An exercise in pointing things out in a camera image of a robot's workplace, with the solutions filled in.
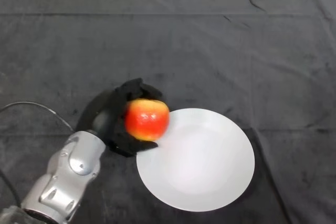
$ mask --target table surface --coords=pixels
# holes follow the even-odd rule
[[[262,146],[243,196],[203,213],[162,203],[135,158],[106,153],[74,223],[332,224],[335,16],[334,0],[0,0],[0,104],[40,102],[76,125],[101,90],[142,77],[173,109],[219,112]],[[21,197],[68,134],[37,108],[1,114],[0,166]]]

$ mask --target white plate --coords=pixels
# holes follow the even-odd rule
[[[203,109],[170,113],[159,147],[139,153],[136,163],[148,190],[166,204],[210,211],[237,199],[254,172],[245,133],[230,119]]]

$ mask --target red apple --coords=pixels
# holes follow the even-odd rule
[[[155,141],[169,124],[169,108],[164,102],[136,99],[129,103],[125,113],[125,128],[135,138]]]

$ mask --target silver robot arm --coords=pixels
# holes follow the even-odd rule
[[[105,143],[95,135],[79,131],[55,153],[43,175],[22,202],[22,208],[36,219],[67,224],[80,206],[87,185],[100,170]]]

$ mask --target robotic hand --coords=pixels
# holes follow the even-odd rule
[[[47,173],[36,181],[22,202],[29,219],[48,224],[70,222],[87,185],[99,174],[100,157],[106,146],[126,157],[157,147],[154,142],[133,138],[123,128],[127,103],[137,98],[161,100],[162,93],[139,78],[102,92],[89,103],[76,132],[51,157]]]

